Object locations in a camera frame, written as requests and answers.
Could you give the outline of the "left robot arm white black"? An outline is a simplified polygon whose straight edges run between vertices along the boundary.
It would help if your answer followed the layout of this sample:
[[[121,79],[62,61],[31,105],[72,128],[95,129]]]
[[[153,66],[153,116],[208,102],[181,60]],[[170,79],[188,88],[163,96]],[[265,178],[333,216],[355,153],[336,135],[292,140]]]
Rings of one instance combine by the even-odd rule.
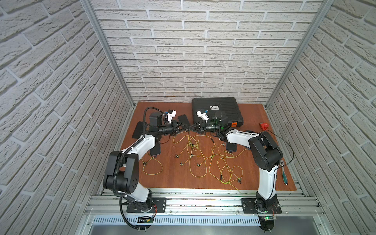
[[[146,154],[151,156],[161,153],[160,139],[162,135],[175,136],[190,126],[186,115],[174,119],[176,111],[161,112],[156,110],[149,116],[149,122],[139,122],[135,128],[131,146],[121,151],[110,153],[103,187],[113,192],[119,200],[126,200],[129,205],[141,212],[157,209],[153,202],[152,191],[139,183],[139,161]]]

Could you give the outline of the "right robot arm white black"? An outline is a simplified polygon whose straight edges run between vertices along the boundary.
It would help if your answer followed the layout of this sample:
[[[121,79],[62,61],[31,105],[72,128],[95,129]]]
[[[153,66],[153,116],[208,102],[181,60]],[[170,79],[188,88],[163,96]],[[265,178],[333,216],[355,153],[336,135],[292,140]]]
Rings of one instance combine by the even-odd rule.
[[[276,212],[277,203],[276,179],[277,171],[283,154],[268,131],[260,133],[239,131],[222,111],[216,111],[210,118],[207,110],[198,110],[199,121],[190,127],[196,132],[215,132],[216,136],[228,146],[241,145],[252,152],[252,156],[259,168],[259,186],[254,202],[255,209],[260,213],[269,210]]]

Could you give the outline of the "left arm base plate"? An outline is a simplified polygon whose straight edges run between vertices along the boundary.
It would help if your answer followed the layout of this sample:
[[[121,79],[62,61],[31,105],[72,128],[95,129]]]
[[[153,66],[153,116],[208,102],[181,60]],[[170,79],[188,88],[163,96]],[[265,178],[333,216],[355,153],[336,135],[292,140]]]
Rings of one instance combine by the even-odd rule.
[[[167,199],[157,197],[148,199],[146,202],[129,202],[127,213],[164,213]]]

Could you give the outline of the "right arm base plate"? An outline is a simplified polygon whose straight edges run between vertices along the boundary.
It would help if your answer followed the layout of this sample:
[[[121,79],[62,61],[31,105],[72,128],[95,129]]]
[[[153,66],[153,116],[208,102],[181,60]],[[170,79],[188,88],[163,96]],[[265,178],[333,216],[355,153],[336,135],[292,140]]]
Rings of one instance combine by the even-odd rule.
[[[268,200],[261,198],[242,198],[241,205],[244,214],[281,214],[282,209],[276,197]]]

